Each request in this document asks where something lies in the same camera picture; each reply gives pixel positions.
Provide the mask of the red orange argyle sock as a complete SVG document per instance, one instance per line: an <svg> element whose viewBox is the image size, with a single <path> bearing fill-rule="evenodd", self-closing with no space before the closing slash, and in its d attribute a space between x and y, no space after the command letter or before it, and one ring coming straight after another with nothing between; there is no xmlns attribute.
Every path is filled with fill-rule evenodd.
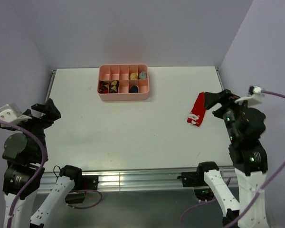
<svg viewBox="0 0 285 228"><path fill-rule="evenodd" d="M98 86L98 92L100 94L107 94L109 92L109 83L106 81L100 81Z"/></svg>

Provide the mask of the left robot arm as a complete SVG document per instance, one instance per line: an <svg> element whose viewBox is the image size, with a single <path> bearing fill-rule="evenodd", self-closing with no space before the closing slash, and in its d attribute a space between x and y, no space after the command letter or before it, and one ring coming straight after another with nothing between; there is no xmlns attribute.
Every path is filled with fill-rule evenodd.
<svg viewBox="0 0 285 228"><path fill-rule="evenodd" d="M35 104L24 112L15 104L0 108L0 128L16 131L4 143L3 159L7 161L4 173L5 220L7 228L46 228L55 210L72 190L83 184L82 170L66 165L59 173L53 189L35 213L33 203L48 161L44 130L61 118L61 113L50 98L44 104Z"/></svg>

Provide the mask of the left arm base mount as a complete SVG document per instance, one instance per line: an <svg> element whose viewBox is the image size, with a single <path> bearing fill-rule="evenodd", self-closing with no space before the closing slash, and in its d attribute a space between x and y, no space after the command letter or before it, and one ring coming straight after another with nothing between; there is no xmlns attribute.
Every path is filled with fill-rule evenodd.
<svg viewBox="0 0 285 228"><path fill-rule="evenodd" d="M83 175L82 181L76 190L97 190L98 187L98 175ZM87 197L87 192L75 192L72 190L65 198L65 202L68 204L81 204Z"/></svg>

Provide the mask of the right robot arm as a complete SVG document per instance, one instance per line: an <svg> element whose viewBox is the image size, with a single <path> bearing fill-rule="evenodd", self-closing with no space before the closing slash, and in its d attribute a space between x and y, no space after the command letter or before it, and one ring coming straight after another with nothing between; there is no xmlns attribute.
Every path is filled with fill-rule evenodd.
<svg viewBox="0 0 285 228"><path fill-rule="evenodd" d="M265 131L265 114L254 108L264 100L258 86L252 86L249 94L239 97L229 90L219 93L205 92L204 108L209 110L216 104L221 107L213 111L216 118L224 121L230 145L229 155L238 181L239 200L236 200L223 181L215 162L202 162L197 167L196 180L208 185L223 212L226 228L267 228L265 183L268 164L267 153L260 142Z"/></svg>

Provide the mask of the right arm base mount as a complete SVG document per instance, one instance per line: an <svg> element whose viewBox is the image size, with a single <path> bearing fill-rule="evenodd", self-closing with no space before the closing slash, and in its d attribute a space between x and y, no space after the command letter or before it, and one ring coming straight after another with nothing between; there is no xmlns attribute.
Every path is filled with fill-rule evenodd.
<svg viewBox="0 0 285 228"><path fill-rule="evenodd" d="M183 187L202 187L205 186L205 182L200 178L196 171L182 172L177 177L181 180Z"/></svg>

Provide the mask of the brown yellow argyle sock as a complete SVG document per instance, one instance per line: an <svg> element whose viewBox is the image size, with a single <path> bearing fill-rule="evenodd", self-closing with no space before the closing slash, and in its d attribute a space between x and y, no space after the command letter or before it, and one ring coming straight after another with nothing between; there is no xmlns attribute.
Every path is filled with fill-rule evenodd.
<svg viewBox="0 0 285 228"><path fill-rule="evenodd" d="M109 93L115 94L119 90L119 80L114 80L109 83Z"/></svg>

